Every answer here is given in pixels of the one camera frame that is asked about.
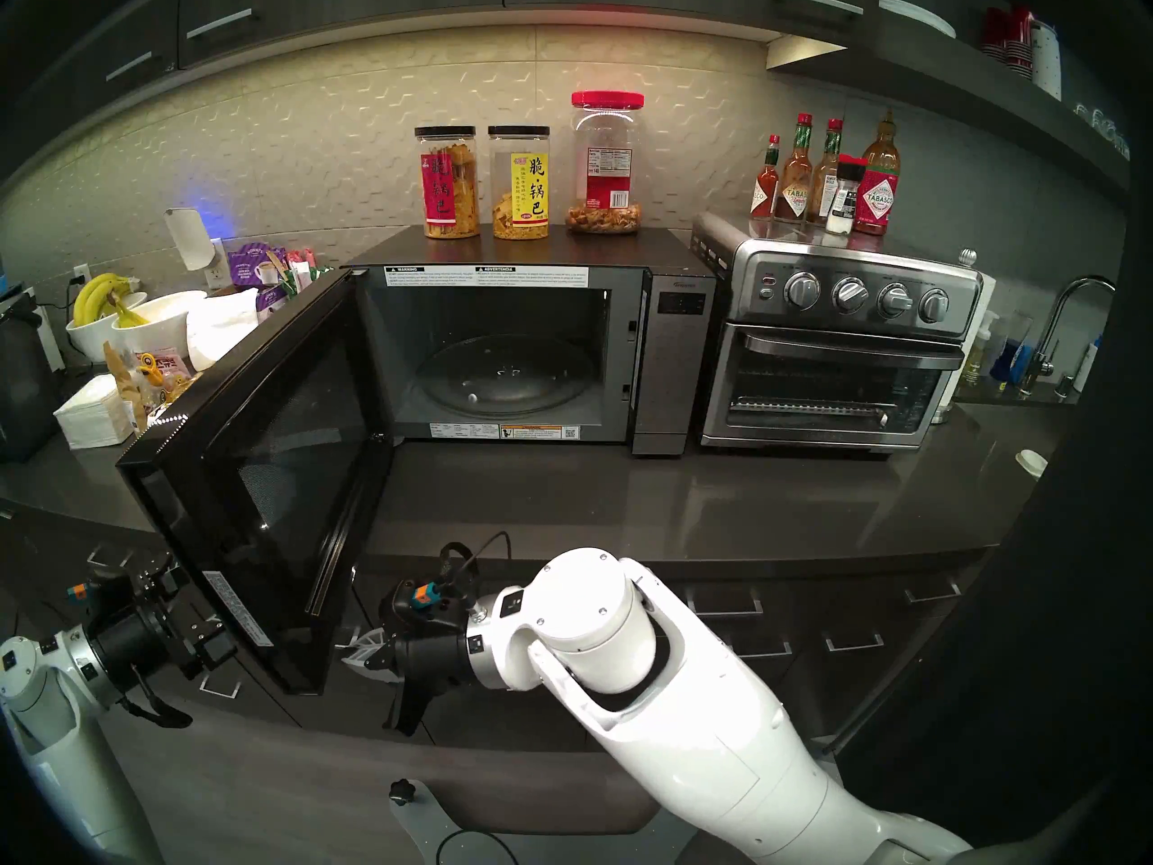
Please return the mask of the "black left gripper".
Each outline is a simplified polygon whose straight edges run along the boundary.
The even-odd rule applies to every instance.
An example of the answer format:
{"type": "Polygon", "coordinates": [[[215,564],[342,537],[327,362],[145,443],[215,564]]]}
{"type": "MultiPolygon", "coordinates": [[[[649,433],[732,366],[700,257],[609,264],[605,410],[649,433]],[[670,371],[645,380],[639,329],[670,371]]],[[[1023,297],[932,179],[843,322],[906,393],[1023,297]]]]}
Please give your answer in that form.
{"type": "Polygon", "coordinates": [[[193,679],[235,657],[236,642],[223,622],[196,623],[195,650],[171,616],[172,601],[189,582],[187,570],[161,554],[150,563],[143,587],[90,585],[90,647],[118,691],[130,691],[165,665],[193,679]]]}

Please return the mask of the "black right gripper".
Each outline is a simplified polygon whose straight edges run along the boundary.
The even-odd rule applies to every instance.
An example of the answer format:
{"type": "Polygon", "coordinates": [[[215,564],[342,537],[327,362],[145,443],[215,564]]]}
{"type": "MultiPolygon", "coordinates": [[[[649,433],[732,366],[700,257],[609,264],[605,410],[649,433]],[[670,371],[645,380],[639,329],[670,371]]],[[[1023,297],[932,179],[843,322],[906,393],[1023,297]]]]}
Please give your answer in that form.
{"type": "Polygon", "coordinates": [[[395,684],[398,676],[408,684],[427,690],[446,690],[474,682],[474,669],[464,633],[419,637],[374,629],[357,637],[347,647],[347,657],[341,663],[364,679],[395,684]],[[374,668],[367,661],[353,660],[371,657],[391,659],[392,665],[374,668]]]}

